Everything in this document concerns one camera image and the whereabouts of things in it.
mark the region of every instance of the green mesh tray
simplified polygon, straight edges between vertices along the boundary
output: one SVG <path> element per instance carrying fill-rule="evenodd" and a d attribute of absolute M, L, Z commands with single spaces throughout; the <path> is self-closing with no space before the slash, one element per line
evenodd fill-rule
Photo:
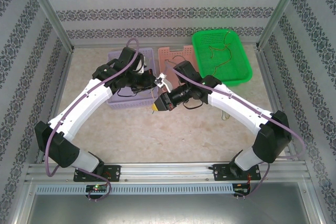
<path fill-rule="evenodd" d="M 251 65 L 234 31 L 198 31 L 193 35 L 192 41 L 202 77 L 213 75 L 227 86 L 235 86 L 252 78 Z"/>

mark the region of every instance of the pink plastic basket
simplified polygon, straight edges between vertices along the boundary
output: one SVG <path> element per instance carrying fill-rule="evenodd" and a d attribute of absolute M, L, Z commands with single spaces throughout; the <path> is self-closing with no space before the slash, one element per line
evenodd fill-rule
<path fill-rule="evenodd" d="M 153 69 L 154 75 L 156 75 L 155 70 L 155 62 L 154 62 L 154 53 L 152 48 L 141 48 L 139 50 L 145 57 L 146 68 Z M 119 58 L 121 51 L 112 51 L 108 54 L 108 61 Z M 158 98 L 158 87 L 154 88 L 153 96 L 151 90 L 146 90 L 138 93 L 134 97 L 119 97 L 117 94 L 114 94 L 109 100 L 107 100 L 107 104 L 112 109 L 126 109 L 126 108 L 134 108 L 141 106 L 151 106 L 154 101 Z M 131 88 L 125 87 L 120 90 L 121 95 L 134 95 Z"/>
<path fill-rule="evenodd" d="M 193 67 L 196 69 L 196 71 L 198 71 L 198 65 L 197 65 L 197 61 L 195 58 L 194 47 L 192 45 L 184 46 L 183 51 L 170 51 L 170 47 L 159 48 L 160 72 L 163 72 L 165 69 L 165 63 L 164 63 L 165 60 L 169 60 L 168 63 L 171 65 L 179 64 L 180 62 L 184 60 L 188 60 L 193 65 Z M 176 88 L 179 86 L 178 78 L 176 74 L 168 70 L 166 72 L 166 75 L 167 75 L 167 80 L 171 82 L 171 84 L 173 85 L 173 88 Z"/>

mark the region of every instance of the yellow component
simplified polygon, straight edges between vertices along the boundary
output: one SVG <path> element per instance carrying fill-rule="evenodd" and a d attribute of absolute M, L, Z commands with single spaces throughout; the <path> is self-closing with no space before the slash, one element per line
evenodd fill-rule
<path fill-rule="evenodd" d="M 159 110 L 157 109 L 155 103 L 152 105 L 152 110 L 154 110 L 154 111 L 159 111 Z"/>

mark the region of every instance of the beige floor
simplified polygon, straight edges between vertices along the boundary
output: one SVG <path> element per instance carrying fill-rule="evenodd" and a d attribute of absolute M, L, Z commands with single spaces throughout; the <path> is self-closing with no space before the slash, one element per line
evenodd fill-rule
<path fill-rule="evenodd" d="M 253 46 L 244 48 L 254 75 L 232 90 L 270 110 Z M 158 66 L 157 48 L 153 49 Z M 84 89 L 111 50 L 75 49 L 59 111 Z M 73 143 L 112 163 L 229 161 L 251 146 L 255 137 L 232 116 L 222 121 L 221 115 L 221 110 L 210 105 L 191 111 L 181 105 L 172 112 L 152 114 L 150 107 L 112 110 L 103 104 L 84 123 Z"/>

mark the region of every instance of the enclosure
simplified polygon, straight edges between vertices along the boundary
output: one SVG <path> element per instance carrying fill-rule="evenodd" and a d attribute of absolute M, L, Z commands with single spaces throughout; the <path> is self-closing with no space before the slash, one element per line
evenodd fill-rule
<path fill-rule="evenodd" d="M 0 0 L 0 223 L 336 222 L 335 2 Z M 153 112 L 148 105 L 162 92 L 153 89 L 146 106 L 102 104 L 72 142 L 120 165 L 104 203 L 88 201 L 94 183 L 74 182 L 72 167 L 45 174 L 34 126 L 63 111 L 108 55 L 137 38 L 153 52 L 158 76 L 164 53 L 194 54 L 192 36 L 214 29 L 239 35 L 253 72 L 230 89 L 284 111 L 305 141 L 304 156 L 277 159 L 258 192 L 236 200 L 235 183 L 216 181 L 208 167 L 227 164 L 255 136 L 209 104 Z M 300 150 L 293 138 L 282 154 Z M 259 169 L 263 177 L 267 165 Z"/>

